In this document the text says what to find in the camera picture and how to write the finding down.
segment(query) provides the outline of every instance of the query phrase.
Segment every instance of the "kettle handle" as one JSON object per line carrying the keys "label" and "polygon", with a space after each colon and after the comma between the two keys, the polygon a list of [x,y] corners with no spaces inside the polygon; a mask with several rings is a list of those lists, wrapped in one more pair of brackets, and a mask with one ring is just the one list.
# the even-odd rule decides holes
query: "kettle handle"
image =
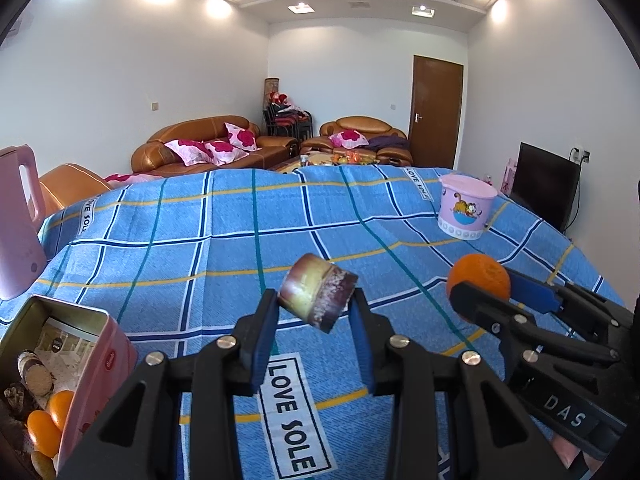
{"label": "kettle handle", "polygon": [[40,189],[40,181],[38,179],[38,169],[36,168],[36,158],[33,151],[26,144],[16,147],[18,155],[18,164],[27,169],[27,178],[29,182],[29,191],[31,191],[31,201],[33,202],[34,216],[31,219],[36,232],[42,227],[45,215],[45,203]]}

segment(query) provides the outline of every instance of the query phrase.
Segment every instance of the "garfield cartoon print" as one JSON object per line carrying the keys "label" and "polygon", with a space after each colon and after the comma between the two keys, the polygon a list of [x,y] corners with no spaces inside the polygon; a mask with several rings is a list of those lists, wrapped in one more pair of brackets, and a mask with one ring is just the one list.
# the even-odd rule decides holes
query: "garfield cartoon print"
{"label": "garfield cartoon print", "polygon": [[[447,189],[443,188],[442,195],[445,196],[446,193]],[[462,195],[460,195],[460,193],[455,192],[453,196],[456,198],[456,203],[453,205],[451,211],[454,218],[462,225],[472,224],[482,215],[482,211],[478,211],[476,204],[462,200]]]}

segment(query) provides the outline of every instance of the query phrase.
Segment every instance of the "blue gripper pad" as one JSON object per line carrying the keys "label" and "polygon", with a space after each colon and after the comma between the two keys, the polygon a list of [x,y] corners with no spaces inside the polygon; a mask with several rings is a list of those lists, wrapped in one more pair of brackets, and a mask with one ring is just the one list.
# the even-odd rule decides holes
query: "blue gripper pad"
{"label": "blue gripper pad", "polygon": [[351,336],[353,337],[353,344],[356,349],[356,356],[358,357],[358,365],[360,366],[360,377],[362,378],[362,383],[367,387],[369,393],[371,393],[375,388],[373,378],[373,354],[367,332],[364,329],[362,315],[353,297],[349,302],[349,324],[351,325]]}
{"label": "blue gripper pad", "polygon": [[276,329],[278,327],[279,309],[278,297],[276,294],[273,294],[270,298],[267,311],[264,314],[260,335],[258,336],[254,353],[252,354],[251,386],[254,393],[257,392],[262,385],[264,375],[267,371],[271,348],[273,347],[273,341],[276,337]]}
{"label": "blue gripper pad", "polygon": [[558,312],[560,300],[552,286],[539,282],[516,270],[506,269],[511,279],[511,299],[524,303],[540,314]]}

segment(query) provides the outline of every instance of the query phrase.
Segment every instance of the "ceiling vent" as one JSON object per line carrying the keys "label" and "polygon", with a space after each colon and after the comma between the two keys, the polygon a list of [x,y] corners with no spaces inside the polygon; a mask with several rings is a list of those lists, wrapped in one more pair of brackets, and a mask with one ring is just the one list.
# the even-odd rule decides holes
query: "ceiling vent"
{"label": "ceiling vent", "polygon": [[349,2],[351,9],[370,9],[371,4],[369,2]]}

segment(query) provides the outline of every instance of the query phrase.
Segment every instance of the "bed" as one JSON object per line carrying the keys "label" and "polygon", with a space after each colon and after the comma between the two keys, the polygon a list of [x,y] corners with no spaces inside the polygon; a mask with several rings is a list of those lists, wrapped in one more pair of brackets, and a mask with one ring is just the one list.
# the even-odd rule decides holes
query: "bed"
{"label": "bed", "polygon": [[[396,332],[446,355],[474,348],[498,374],[497,341],[460,319],[446,298],[448,270],[464,254],[483,252],[548,282],[572,280],[622,304],[567,238],[503,196],[480,239],[448,237],[437,211],[438,176],[449,170],[417,171],[427,194],[391,166],[215,171],[107,192],[47,219],[41,238],[50,263],[27,293],[0,303],[0,334],[28,295],[45,294],[109,311],[140,359],[154,350],[191,354],[230,333],[305,253],[359,275],[370,306]],[[566,331],[551,317],[539,325]],[[346,316],[325,335],[281,311],[273,354],[299,364],[317,457],[314,468],[288,475],[260,398],[239,398],[244,477],[381,479],[390,399],[367,395]],[[188,478],[189,413],[185,396],[179,478]],[[447,478],[445,442],[439,453]]]}

